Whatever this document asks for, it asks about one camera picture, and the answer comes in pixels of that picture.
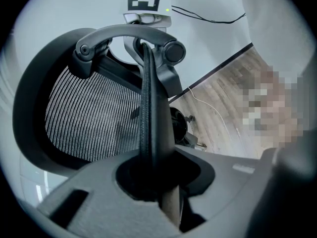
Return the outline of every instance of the wooden floor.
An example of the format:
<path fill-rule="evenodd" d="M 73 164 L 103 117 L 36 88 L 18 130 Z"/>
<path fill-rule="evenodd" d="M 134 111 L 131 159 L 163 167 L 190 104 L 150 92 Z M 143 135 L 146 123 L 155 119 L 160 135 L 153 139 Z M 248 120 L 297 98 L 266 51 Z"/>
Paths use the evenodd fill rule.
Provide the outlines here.
<path fill-rule="evenodd" d="M 251 48 L 220 71 L 174 101 L 171 106 L 193 115 L 193 134 L 207 152 L 260 158 L 263 150 L 296 139 L 297 120 L 292 115 L 284 84 Z"/>

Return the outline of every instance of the pixelated area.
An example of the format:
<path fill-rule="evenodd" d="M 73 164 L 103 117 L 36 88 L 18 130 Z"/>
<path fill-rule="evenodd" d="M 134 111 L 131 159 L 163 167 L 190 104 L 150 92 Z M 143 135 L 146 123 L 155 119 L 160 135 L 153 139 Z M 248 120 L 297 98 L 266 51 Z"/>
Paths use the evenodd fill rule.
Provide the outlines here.
<path fill-rule="evenodd" d="M 278 72 L 255 72 L 241 92 L 242 123 L 261 144 L 283 147 L 303 134 L 303 117 L 294 105 L 296 85 L 286 85 Z"/>

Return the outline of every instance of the gray plastic panel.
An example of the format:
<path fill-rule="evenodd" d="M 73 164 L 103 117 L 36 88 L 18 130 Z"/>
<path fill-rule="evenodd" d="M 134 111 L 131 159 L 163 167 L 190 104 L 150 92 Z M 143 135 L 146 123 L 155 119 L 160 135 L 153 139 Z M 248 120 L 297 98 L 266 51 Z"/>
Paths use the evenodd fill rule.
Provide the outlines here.
<path fill-rule="evenodd" d="M 89 195 L 67 230 L 82 237 L 160 238 L 180 234 L 156 202 L 134 201 L 115 182 L 115 171 L 138 151 L 93 162 L 52 192 L 38 207 L 49 217 L 75 189 Z"/>
<path fill-rule="evenodd" d="M 186 149 L 186 152 L 196 155 L 213 163 L 214 156 L 212 154 L 201 152 L 197 150 L 180 147 L 182 150 Z M 228 202 L 219 212 L 215 212 L 211 219 L 200 225 L 199 227 L 187 232 L 183 235 L 184 238 L 192 237 L 212 237 L 212 238 L 245 238 L 248 235 L 248 228 L 251 216 L 258 205 L 263 192 L 266 188 L 266 185 L 272 175 L 272 159 L 275 153 L 275 149 L 267 149 L 263 152 L 261 159 L 258 161 L 256 168 L 250 178 L 245 184 L 240 181 L 241 189 L 237 191 L 236 195 L 232 199 L 228 199 Z M 220 166 L 215 167 L 216 178 L 218 179 Z M 221 202 L 223 193 L 219 193 L 218 196 L 210 198 L 212 194 L 205 193 L 201 196 L 204 203 L 204 207 L 210 207 L 209 204 L 216 205 L 218 202 Z"/>
<path fill-rule="evenodd" d="M 180 149 L 193 154 L 188 148 Z M 215 179 L 203 195 L 190 197 L 189 202 L 206 220 L 211 219 L 233 200 L 255 171 L 259 160 L 195 151 L 195 156 L 210 163 Z"/>

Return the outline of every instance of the white wall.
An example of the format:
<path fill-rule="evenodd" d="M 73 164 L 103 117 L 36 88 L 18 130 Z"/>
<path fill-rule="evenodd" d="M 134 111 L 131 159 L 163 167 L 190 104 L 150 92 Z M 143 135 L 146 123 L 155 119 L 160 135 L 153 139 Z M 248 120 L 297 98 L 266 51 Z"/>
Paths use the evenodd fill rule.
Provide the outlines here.
<path fill-rule="evenodd" d="M 231 21 L 244 13 L 241 0 L 172 0 L 206 19 Z M 183 89 L 251 43 L 246 17 L 233 24 L 212 24 L 174 13 L 168 33 L 187 49 L 185 60 L 177 65 Z"/>
<path fill-rule="evenodd" d="M 18 63 L 24 71 L 31 59 L 57 36 L 82 27 L 101 28 L 124 23 L 122 0 L 31 0 L 16 21 L 14 37 Z M 213 20 L 233 20 L 244 13 L 241 0 L 172 0 L 172 4 Z M 173 13 L 167 32 L 187 49 L 176 69 L 183 89 L 249 44 L 246 18 L 231 25 L 211 24 Z M 111 45 L 116 55 L 133 62 L 122 38 Z"/>

